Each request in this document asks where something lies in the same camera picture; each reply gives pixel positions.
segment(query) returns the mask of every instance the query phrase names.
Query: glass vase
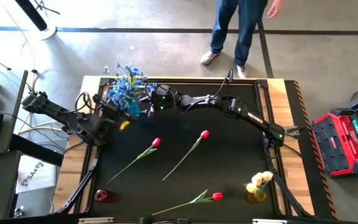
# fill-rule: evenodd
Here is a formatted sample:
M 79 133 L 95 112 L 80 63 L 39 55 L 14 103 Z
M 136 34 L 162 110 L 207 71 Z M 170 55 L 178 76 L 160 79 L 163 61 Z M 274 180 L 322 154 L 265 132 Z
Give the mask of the glass vase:
M 139 109 L 139 105 L 137 104 L 136 100 L 128 101 L 128 103 L 127 103 L 127 112 L 130 115 L 139 116 L 140 109 Z
M 247 199 L 250 203 L 262 203 L 266 200 L 266 192 L 264 190 L 257 190 L 256 193 L 247 192 Z

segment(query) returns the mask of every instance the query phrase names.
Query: white paper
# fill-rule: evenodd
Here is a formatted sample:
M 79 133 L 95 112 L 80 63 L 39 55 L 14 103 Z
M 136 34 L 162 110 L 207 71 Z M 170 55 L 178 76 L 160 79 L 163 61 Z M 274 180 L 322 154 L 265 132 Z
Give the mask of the white paper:
M 19 163 L 16 193 L 54 187 L 56 167 L 30 156 L 22 156 Z

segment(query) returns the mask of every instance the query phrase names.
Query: yellow flower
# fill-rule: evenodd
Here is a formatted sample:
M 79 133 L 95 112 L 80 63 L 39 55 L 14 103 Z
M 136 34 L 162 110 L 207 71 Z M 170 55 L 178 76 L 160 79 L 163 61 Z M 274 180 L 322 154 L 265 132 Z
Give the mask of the yellow flower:
M 251 178 L 251 182 L 253 184 L 255 184 L 256 186 L 259 186 L 262 183 L 262 173 L 259 172 L 257 174 L 255 174 L 252 178 Z
M 254 194 L 258 190 L 258 187 L 253 183 L 249 183 L 246 185 L 246 189 L 249 193 Z
M 270 171 L 265 171 L 262 173 L 263 180 L 271 181 L 273 178 L 273 174 Z

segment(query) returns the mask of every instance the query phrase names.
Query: red cup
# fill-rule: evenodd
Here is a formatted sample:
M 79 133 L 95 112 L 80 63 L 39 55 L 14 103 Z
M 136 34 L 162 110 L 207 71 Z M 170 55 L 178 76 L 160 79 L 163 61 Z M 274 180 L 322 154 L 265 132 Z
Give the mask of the red cup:
M 112 193 L 107 190 L 98 190 L 94 199 L 99 203 L 109 203 L 112 202 Z

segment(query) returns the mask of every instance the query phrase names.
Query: jeans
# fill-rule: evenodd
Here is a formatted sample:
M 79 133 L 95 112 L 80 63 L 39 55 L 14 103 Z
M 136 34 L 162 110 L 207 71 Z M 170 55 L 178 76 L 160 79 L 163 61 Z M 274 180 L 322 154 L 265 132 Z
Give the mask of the jeans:
M 268 0 L 218 0 L 216 22 L 212 30 L 211 51 L 222 51 L 227 28 L 239 6 L 239 37 L 236 44 L 234 63 L 240 67 L 246 64 L 256 23 L 262 18 Z

